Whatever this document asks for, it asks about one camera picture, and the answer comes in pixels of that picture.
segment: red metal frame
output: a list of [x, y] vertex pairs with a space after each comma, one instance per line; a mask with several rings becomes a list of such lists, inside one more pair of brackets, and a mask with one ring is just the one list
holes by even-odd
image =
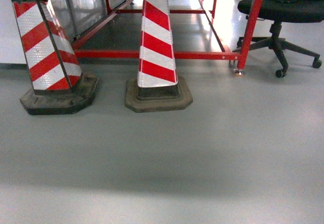
[[[141, 13], [141, 10], [125, 10], [124, 8], [129, 5], [133, 0], [126, 1], [122, 6], [113, 9], [109, 16], [90, 29], [85, 35], [76, 40], [72, 47], [77, 57], [87, 58], [139, 58], [139, 51], [130, 50], [81, 50], [79, 49], [90, 37], [92, 37], [99, 29], [101, 29], [106, 23], [114, 18], [118, 13]], [[242, 48], [240, 52], [232, 52], [227, 45], [225, 45], [222, 39], [217, 35], [213, 22], [215, 18], [216, 1], [214, 0], [213, 9], [208, 11], [204, 8], [204, 0], [198, 0], [200, 2], [202, 10], [171, 10], [171, 13], [204, 13], [209, 21], [211, 29], [217, 39], [217, 42], [222, 52], [188, 52], [188, 51], [175, 51], [174, 55], [176, 59], [206, 59], [206, 60], [238, 60], [237, 67], [243, 70], [245, 67], [246, 59], [249, 52], [250, 43], [253, 36], [253, 31], [261, 8], [262, 0], [253, 0], [253, 5], [248, 19], [248, 24], [245, 30], [244, 39], [242, 42]]]

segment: red and white striped traffic cone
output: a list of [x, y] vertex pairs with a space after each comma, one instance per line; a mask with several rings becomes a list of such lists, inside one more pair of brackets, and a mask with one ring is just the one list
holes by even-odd
[[98, 78], [82, 74], [50, 0], [13, 0], [32, 89], [20, 101], [29, 114], [75, 113], [91, 104]]
[[185, 109], [189, 88], [178, 77], [168, 0], [144, 0], [137, 79], [128, 81], [126, 107], [135, 112]]

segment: chair caster wheel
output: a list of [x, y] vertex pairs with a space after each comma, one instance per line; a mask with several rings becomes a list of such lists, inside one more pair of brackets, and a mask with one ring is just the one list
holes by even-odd
[[318, 60], [318, 59], [315, 59], [314, 61], [313, 61], [313, 68], [319, 68], [320, 66], [322, 65], [322, 61], [321, 60]]
[[275, 76], [278, 77], [278, 78], [282, 78], [286, 75], [286, 72], [284, 72], [283, 70], [277, 70], [275, 72]]
[[242, 42], [241, 39], [239, 39], [238, 42], [236, 43], [236, 45], [237, 45], [238, 48], [241, 48], [242, 47], [242, 44], [243, 44], [243, 42]]

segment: traffic cone base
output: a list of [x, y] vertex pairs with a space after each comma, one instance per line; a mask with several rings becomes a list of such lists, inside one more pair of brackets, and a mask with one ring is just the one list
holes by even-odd
[[192, 95], [183, 77], [178, 76], [176, 88], [177, 96], [170, 96], [164, 99], [150, 99], [147, 97], [146, 100], [143, 100], [138, 97], [140, 88], [138, 87], [137, 79], [133, 78], [127, 82], [125, 106], [136, 113], [185, 109], [192, 103]]
[[98, 78], [91, 74], [82, 74], [71, 92], [59, 94], [56, 91], [46, 92], [45, 95], [35, 94], [29, 90], [20, 102], [30, 115], [74, 114], [92, 104]]

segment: black office chair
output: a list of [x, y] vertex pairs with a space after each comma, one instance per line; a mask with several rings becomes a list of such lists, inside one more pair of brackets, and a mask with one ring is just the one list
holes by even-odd
[[[238, 4], [238, 10], [242, 13], [249, 14], [252, 0], [241, 0]], [[324, 20], [324, 0], [263, 0], [259, 13], [259, 18], [272, 20], [271, 37], [253, 37], [250, 51], [264, 47], [274, 50], [280, 63], [282, 70], [277, 70], [275, 75], [277, 77], [284, 77], [287, 73], [288, 63], [283, 53], [283, 50], [291, 50], [314, 57], [313, 68], [319, 68], [322, 65], [319, 60], [320, 55], [299, 47], [295, 44], [287, 42], [284, 38], [279, 38], [281, 23], [318, 23]], [[237, 42], [238, 49], [234, 52], [240, 51], [243, 37], [240, 37]]]

